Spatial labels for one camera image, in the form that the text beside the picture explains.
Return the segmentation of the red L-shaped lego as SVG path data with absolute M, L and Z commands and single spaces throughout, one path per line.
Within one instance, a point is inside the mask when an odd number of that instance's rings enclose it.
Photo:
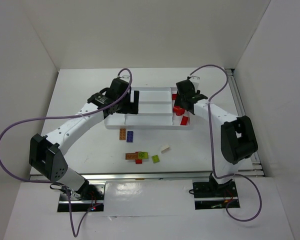
M 176 116 L 183 116 L 186 112 L 186 110 L 180 106 L 174 106 L 172 108 L 172 111 L 175 113 Z

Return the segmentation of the red curved lego brick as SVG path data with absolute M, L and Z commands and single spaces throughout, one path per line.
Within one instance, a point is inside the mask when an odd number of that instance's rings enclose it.
M 189 117 L 184 115 L 184 116 L 181 118 L 180 125 L 181 125 L 181 126 L 187 126 L 187 125 L 188 125 L 188 121 L 189 121 Z

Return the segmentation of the orange lego brick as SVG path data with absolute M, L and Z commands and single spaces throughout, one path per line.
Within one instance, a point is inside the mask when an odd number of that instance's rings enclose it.
M 125 141 L 126 137 L 127 137 L 127 130 L 125 128 L 120 128 L 119 129 L 119 140 Z

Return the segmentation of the purple lego brick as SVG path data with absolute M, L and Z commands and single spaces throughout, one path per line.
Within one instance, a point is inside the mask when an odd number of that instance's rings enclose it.
M 127 143 L 132 143 L 134 140 L 134 132 L 131 130 L 128 130 L 126 133 L 126 142 Z

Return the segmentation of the brown lego plate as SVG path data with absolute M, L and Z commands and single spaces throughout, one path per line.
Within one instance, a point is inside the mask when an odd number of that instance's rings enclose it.
M 125 154 L 125 159 L 126 160 L 137 160 L 139 157 L 139 154 L 137 152 L 135 153 L 126 153 Z

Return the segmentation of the green lego with eye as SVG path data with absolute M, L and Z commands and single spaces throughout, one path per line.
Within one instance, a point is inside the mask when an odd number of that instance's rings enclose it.
M 148 152 L 145 151 L 138 151 L 137 152 L 137 159 L 138 160 L 146 160 L 149 158 Z

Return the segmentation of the white lego brick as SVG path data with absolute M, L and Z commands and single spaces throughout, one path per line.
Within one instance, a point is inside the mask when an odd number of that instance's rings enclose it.
M 160 152 L 163 154 L 165 153 L 166 151 L 169 151 L 170 150 L 170 146 L 168 144 L 165 144 L 163 145 L 161 148 L 160 148 Z

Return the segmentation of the lime green lego brick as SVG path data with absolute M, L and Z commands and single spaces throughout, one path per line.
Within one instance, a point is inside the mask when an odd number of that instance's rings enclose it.
M 152 162 L 153 162 L 154 164 L 160 162 L 160 158 L 159 158 L 158 155 L 153 155 L 153 156 L 151 157 L 151 159 L 152 159 Z

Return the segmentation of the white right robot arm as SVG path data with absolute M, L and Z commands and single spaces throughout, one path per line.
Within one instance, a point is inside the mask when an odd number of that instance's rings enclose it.
M 175 106 L 208 121 L 212 160 L 212 179 L 218 185 L 232 180 L 241 161 L 249 159 L 258 150 L 258 142 L 251 119 L 227 112 L 212 99 L 200 93 L 190 78 L 176 83 Z M 214 130 L 220 133 L 222 157 L 215 157 Z

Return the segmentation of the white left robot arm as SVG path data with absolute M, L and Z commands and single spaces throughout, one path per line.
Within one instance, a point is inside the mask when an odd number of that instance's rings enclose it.
M 74 118 L 48 134 L 34 135 L 30 140 L 29 164 L 50 182 L 64 185 L 77 198 L 84 199 L 92 191 L 89 181 L 70 168 L 65 155 L 87 131 L 113 114 L 139 112 L 138 90 L 117 77 L 110 87 L 93 94 Z

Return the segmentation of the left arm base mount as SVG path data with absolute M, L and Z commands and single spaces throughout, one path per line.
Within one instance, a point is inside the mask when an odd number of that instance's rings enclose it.
M 69 212 L 69 200 L 66 190 L 60 185 L 51 184 L 51 190 L 59 191 L 59 200 L 57 206 L 58 213 Z M 105 199 L 106 184 L 98 182 L 97 184 L 90 184 L 87 193 L 84 196 L 80 196 L 78 193 L 70 190 L 70 203 L 71 210 L 75 213 L 83 213 L 91 208 L 91 212 L 103 212 L 104 211 L 104 199 Z

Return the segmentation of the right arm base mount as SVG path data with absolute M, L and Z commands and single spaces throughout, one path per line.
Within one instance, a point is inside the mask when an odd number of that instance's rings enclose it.
M 216 210 L 228 208 L 240 208 L 237 186 L 234 181 L 227 186 L 212 190 L 208 182 L 193 182 L 192 189 L 188 191 L 194 197 L 196 210 Z

